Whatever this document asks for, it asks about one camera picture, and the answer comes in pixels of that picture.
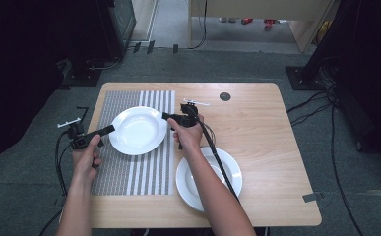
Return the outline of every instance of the striped placemat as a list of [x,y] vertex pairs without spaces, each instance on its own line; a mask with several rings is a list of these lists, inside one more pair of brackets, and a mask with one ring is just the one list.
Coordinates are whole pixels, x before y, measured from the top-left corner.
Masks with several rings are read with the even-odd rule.
[[[98,128],[111,124],[122,111],[148,106],[159,112],[174,113],[173,90],[108,91]],[[127,155],[117,151],[107,136],[102,137],[102,165],[92,184],[92,195],[168,195],[172,194],[174,140],[167,126],[162,143],[146,154]]]

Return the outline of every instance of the floor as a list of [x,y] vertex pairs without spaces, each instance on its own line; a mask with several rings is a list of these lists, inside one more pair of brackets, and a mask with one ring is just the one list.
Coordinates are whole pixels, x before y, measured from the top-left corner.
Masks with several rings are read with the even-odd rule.
[[[172,48],[178,44],[180,49],[188,49],[188,2],[187,0],[133,0],[137,26],[132,36],[132,44],[142,42],[154,47]],[[147,24],[148,35],[142,36],[139,24]],[[204,19],[193,18],[192,46],[198,45],[204,36]],[[306,54],[313,54],[314,45],[310,45]],[[221,23],[217,18],[206,19],[206,41],[199,50],[242,51],[298,54],[299,49],[294,41],[287,21],[281,20],[270,30],[264,29],[261,19],[243,25],[241,19],[236,23]]]

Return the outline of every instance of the human arm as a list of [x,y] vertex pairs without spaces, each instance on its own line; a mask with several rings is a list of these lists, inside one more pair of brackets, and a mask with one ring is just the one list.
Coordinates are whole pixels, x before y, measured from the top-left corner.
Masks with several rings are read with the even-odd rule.
[[175,139],[183,146],[183,154],[193,174],[205,214],[215,235],[255,235],[241,204],[218,178],[200,151],[202,139],[200,124],[184,128],[171,118],[167,121],[175,130]]
[[92,164],[100,165],[101,160],[95,152],[100,135],[95,135],[84,150],[73,150],[74,172],[68,197],[65,202],[58,236],[92,235],[91,195],[92,181],[97,171]]

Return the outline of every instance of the handheld device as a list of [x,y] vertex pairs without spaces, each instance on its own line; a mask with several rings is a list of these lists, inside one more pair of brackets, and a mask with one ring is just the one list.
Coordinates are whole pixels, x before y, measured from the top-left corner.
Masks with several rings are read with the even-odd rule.
[[[84,117],[86,116],[86,113],[89,108],[87,107],[77,107],[78,109],[86,109],[85,113],[83,114],[83,118],[77,118],[76,120],[66,122],[65,124],[59,125],[58,128],[64,127],[64,126],[70,126],[68,130],[66,131],[68,138],[73,140],[70,144],[73,149],[84,149],[89,145],[90,140],[93,138],[93,136],[99,134],[102,137],[113,132],[114,127],[112,125],[109,125],[103,129],[93,131],[91,133],[85,134],[85,129],[83,126],[83,120]],[[104,146],[104,143],[102,140],[98,142],[98,146],[101,148]]]
[[[199,121],[199,111],[195,104],[209,106],[210,103],[202,103],[197,102],[195,100],[187,100],[186,98],[184,98],[183,101],[187,102],[186,104],[180,104],[180,111],[183,113],[183,115],[168,114],[166,112],[162,112],[162,119],[168,120],[168,118],[172,118],[177,122],[177,124],[179,124],[182,127],[193,127]],[[178,148],[183,149],[183,146],[179,144]]]

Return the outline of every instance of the plate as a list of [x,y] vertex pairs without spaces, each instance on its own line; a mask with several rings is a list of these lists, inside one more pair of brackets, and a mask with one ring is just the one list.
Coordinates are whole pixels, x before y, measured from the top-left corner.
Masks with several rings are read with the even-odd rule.
[[[226,185],[224,177],[221,173],[221,169],[219,168],[219,165],[214,155],[212,154],[211,149],[209,147],[201,147],[200,150],[208,162],[211,164],[215,173]],[[232,185],[235,194],[239,196],[242,189],[242,174],[239,165],[236,163],[235,159],[233,159],[233,157],[224,150],[217,148],[217,152],[219,158],[222,161],[222,165],[229,179],[229,182]],[[196,184],[194,183],[193,175],[190,171],[186,158],[182,158],[180,163],[178,163],[175,180],[178,193],[180,194],[183,201],[190,207],[204,212],[202,202],[200,201],[199,192],[197,191]]]
[[166,134],[166,121],[151,107],[137,106],[114,118],[115,129],[109,134],[113,147],[122,153],[139,155],[159,146]]

